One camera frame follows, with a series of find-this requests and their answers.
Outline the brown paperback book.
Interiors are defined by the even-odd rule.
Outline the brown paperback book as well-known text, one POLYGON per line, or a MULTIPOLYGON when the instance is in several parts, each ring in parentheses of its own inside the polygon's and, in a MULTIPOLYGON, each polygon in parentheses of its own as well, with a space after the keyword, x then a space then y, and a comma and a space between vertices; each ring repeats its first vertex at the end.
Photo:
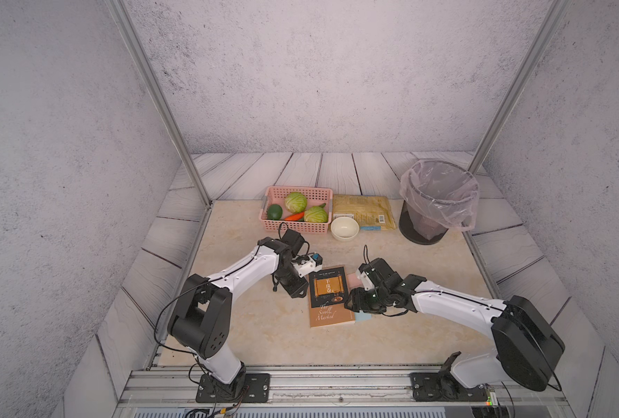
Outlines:
POLYGON ((344 307, 350 292, 344 266, 309 275, 309 326, 328 327, 354 323, 355 313, 344 307))

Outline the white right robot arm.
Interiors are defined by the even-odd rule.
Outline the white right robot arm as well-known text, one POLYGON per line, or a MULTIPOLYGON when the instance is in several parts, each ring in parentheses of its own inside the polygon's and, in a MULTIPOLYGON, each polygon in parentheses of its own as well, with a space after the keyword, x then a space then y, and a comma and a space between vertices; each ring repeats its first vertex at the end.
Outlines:
POLYGON ((395 308, 398 315, 435 315, 492 340, 492 348, 455 353, 445 362, 445 370, 464 388, 510 378, 523 388, 543 392, 555 379, 565 343, 528 299, 487 299, 419 275, 401 277, 381 258, 362 264, 357 277, 362 285, 351 290, 344 303, 351 311, 385 315, 395 308))

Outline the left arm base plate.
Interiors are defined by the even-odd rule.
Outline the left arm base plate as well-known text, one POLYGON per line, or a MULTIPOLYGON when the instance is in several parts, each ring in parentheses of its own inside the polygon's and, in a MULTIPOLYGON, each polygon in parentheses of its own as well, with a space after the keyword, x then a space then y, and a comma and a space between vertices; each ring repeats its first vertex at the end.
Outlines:
POLYGON ((212 376, 203 376, 196 402, 266 403, 269 400, 270 374, 238 374, 232 383, 223 383, 212 376))

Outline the pink sticky note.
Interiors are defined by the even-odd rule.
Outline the pink sticky note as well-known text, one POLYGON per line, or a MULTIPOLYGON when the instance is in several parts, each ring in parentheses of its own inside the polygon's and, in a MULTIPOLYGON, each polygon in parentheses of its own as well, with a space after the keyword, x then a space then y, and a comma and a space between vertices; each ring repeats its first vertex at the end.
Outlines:
POLYGON ((363 282, 360 280, 360 278, 358 277, 358 275, 356 273, 350 273, 347 275, 346 277, 347 280, 347 285, 348 285, 348 289, 349 291, 355 289, 355 288, 363 288, 363 282))

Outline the blue sticky note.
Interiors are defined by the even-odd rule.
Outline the blue sticky note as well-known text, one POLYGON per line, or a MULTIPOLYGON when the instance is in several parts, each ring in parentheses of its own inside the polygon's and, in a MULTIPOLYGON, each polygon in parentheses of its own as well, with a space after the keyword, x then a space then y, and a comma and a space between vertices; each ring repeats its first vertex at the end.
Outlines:
POLYGON ((370 313, 357 312, 354 313, 355 322, 363 322, 364 320, 370 320, 372 315, 370 313))

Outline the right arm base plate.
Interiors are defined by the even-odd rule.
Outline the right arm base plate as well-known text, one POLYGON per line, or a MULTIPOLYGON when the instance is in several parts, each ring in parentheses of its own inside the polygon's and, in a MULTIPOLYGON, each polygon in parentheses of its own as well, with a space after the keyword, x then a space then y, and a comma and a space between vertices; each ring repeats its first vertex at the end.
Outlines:
POLYGON ((485 388, 465 388, 451 374, 410 374, 412 398, 416 402, 481 402, 489 401, 485 388))

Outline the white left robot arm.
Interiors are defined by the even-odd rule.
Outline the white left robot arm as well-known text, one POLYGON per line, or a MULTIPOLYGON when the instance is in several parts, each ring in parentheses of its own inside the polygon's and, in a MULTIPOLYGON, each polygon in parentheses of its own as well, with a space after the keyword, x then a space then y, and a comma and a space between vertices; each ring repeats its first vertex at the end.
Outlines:
POLYGON ((240 384, 246 367, 228 345, 234 302, 260 280, 271 277, 292 298, 304 298, 308 277, 323 266, 318 253, 303 251, 306 240, 288 229, 280 238, 265 237, 254 249, 224 270, 184 283, 168 322, 168 334, 220 385, 240 384))

